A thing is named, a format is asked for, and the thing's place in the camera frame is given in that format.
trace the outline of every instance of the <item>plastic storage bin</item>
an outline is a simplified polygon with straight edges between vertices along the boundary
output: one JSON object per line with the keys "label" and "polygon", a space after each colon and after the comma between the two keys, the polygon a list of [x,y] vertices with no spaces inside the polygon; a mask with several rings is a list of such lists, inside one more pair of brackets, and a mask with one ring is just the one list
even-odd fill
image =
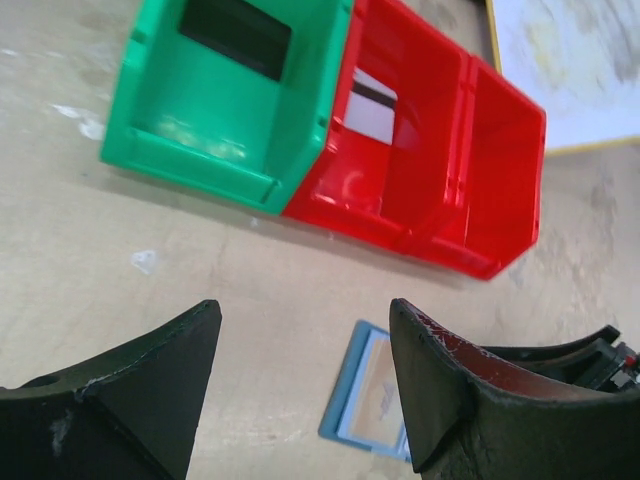
{"label": "plastic storage bin", "polygon": [[490,279],[534,245],[540,227],[544,111],[479,58],[465,207],[412,254]]}
{"label": "plastic storage bin", "polygon": [[102,158],[280,213],[325,145],[352,0],[147,0]]}
{"label": "plastic storage bin", "polygon": [[[357,0],[327,145],[283,214],[397,252],[437,231],[464,202],[468,62],[401,2]],[[362,74],[397,96],[379,99],[394,110],[390,141],[348,126]]]}

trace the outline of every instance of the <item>scratched tabletop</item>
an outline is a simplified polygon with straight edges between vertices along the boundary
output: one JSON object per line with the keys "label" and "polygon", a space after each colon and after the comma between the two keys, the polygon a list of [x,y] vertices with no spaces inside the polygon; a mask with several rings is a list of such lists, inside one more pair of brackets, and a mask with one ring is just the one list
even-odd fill
{"label": "scratched tabletop", "polygon": [[[612,323],[640,348],[640,152],[548,161],[540,242],[491,283],[412,264],[99,163],[138,6],[0,2],[0,385],[215,298],[223,327],[189,478],[395,480],[410,466],[317,435],[355,322],[387,327],[392,298],[480,344]],[[411,6],[491,51],[475,4]]]}

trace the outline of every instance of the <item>white paint stain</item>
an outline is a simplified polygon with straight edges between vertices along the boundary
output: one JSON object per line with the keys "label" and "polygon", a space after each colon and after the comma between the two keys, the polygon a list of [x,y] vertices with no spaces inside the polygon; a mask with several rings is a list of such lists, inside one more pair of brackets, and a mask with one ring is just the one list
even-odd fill
{"label": "white paint stain", "polygon": [[143,250],[131,255],[131,265],[145,275],[151,275],[156,269],[158,255],[155,250]]}
{"label": "white paint stain", "polygon": [[53,455],[56,458],[62,454],[62,442],[67,436],[67,433],[69,433],[72,421],[73,413],[67,410],[67,414],[63,418],[55,420],[49,427],[49,431],[53,434],[51,449],[53,450]]}
{"label": "white paint stain", "polygon": [[104,72],[115,72],[120,62],[120,47],[113,42],[99,42],[88,45],[84,48],[86,57],[100,70]]}
{"label": "white paint stain", "polygon": [[96,141],[104,139],[104,123],[102,123],[100,116],[90,110],[83,108],[74,108],[66,105],[51,105],[55,108],[59,114],[64,115],[67,118],[79,120],[78,130],[80,133]]}

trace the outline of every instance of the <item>card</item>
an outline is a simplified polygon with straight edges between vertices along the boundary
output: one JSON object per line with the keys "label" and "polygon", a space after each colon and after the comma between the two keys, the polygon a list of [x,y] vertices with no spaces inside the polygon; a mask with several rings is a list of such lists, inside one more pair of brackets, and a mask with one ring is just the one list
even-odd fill
{"label": "card", "polygon": [[[321,426],[320,434],[374,453],[410,461],[389,334],[359,322],[351,343],[338,382],[341,384],[340,380],[343,380],[341,394],[337,394],[337,385],[327,409],[327,414],[333,410],[329,422],[333,431],[323,435]],[[323,424],[327,423],[327,414]]]}

